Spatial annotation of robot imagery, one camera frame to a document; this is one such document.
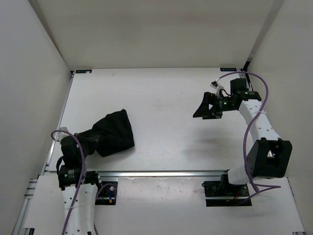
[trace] white panel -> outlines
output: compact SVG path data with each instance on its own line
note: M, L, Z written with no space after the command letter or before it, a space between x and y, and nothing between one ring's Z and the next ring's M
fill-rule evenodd
M0 1L0 230L11 234L41 172L70 72L25 0Z
M119 178L115 206L96 206L99 234L117 235L292 235L303 226L286 178L252 199L252 207L205 206L203 178ZM64 222L56 174L39 178L25 227L35 235L60 234Z
M249 67L267 81L268 118L293 145L287 175L308 234L313 234L312 9L311 0L286 1Z
M220 120L192 118L212 81L209 69L116 69L75 74L61 126L88 130L106 114L126 109L135 148L105 158L87 158L89 170L224 170L243 163L244 118L224 112ZM221 80L227 90L231 75ZM62 156L57 143L49 170Z
M70 69L242 68L273 0L38 0Z

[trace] white wall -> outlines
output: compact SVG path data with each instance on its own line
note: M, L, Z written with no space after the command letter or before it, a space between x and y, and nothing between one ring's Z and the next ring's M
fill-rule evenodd
M273 0L30 1L38 2L51 36L71 70L242 68L273 3Z
M27 0L0 1L0 233L43 167L70 72Z
M287 0L249 71L269 85L265 107L275 130L293 151L287 175L304 226L313 234L313 1ZM255 90L263 85L252 78Z

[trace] black strap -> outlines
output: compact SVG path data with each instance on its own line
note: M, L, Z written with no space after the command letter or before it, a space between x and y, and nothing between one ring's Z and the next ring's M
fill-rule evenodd
M57 168L57 175L59 175L59 170L60 170L60 165L62 163L62 160L63 160L63 156L60 157L57 161L57 165L56 165L56 168Z

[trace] table surface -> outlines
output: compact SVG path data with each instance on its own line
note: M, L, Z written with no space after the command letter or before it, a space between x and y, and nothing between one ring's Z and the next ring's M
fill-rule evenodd
M246 130L238 111L220 120L192 118L203 93L214 92L212 81L226 72L219 68L107 69L75 74L61 127L72 133L90 129L106 114L126 109L135 147L102 158L88 156L88 170L171 171L224 170L243 163ZM229 91L229 82L220 82ZM248 150L252 146L249 136ZM55 144L49 171L62 156Z
M99 234L112 235L292 235L304 228L287 178L252 198L251 207L206 207L201 177L119 177L115 206L95 206ZM38 180L26 228L34 235L61 234L64 208L57 175Z

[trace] white tabletop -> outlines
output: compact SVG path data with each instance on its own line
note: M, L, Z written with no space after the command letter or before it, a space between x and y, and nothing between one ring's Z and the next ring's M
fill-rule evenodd
M220 120L192 118L203 93L214 92L219 68L111 69L75 74L61 127L72 133L90 129L106 114L126 109L134 133L133 149L102 158L87 157L88 170L224 170L243 163L246 123L238 111ZM220 82L229 91L229 82ZM248 139L248 150L252 146ZM49 171L62 156L55 144Z
M95 206L95 224L106 235L292 235L304 228L287 178L252 198L250 207L206 207L201 177L119 177L115 206ZM26 228L59 235L64 203L55 173L38 180Z

